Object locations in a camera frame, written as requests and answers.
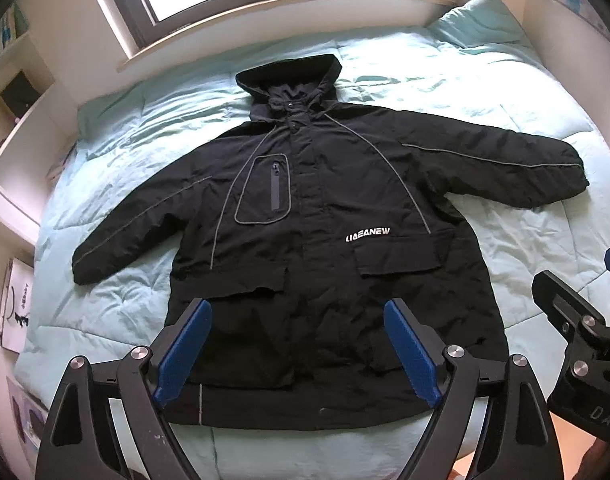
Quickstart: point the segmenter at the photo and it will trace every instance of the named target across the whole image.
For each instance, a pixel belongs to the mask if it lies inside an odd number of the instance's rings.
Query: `wooden floor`
[[[570,423],[554,414],[552,415],[552,420],[554,421],[556,435],[559,439],[565,480],[572,480],[574,475],[578,472],[578,466],[580,465],[584,453],[594,442],[594,437],[576,426],[572,426]],[[472,463],[472,457],[473,455],[467,455],[466,457],[461,458],[454,464],[454,469],[463,476],[466,476],[467,471],[470,468],[470,463]]]

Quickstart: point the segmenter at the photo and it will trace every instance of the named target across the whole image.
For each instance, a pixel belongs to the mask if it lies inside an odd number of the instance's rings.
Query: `zipper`
[[[280,186],[281,166],[278,162],[272,163],[271,176],[271,195],[272,195],[272,211],[278,211],[281,208],[281,186]]]

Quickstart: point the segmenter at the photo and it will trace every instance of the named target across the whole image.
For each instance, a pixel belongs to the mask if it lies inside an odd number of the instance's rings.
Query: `book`
[[[0,346],[20,353],[27,338],[34,269],[21,260],[9,260],[0,298]]]
[[[0,53],[27,30],[27,20],[18,5],[12,3],[0,19]]]

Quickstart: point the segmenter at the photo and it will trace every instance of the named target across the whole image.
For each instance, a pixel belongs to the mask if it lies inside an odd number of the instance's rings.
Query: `pillow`
[[[470,0],[440,17],[427,29],[441,41],[461,48],[511,43],[533,48],[521,24],[503,0]]]

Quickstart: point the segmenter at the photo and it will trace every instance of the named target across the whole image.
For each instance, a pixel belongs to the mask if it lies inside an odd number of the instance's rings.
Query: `jacket sleeve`
[[[72,257],[75,283],[99,282],[184,229],[211,178],[197,167],[194,153],[140,184],[79,245]]]
[[[401,144],[439,194],[471,194],[532,208],[576,196],[589,185],[583,161],[563,140],[430,114],[394,113]]]

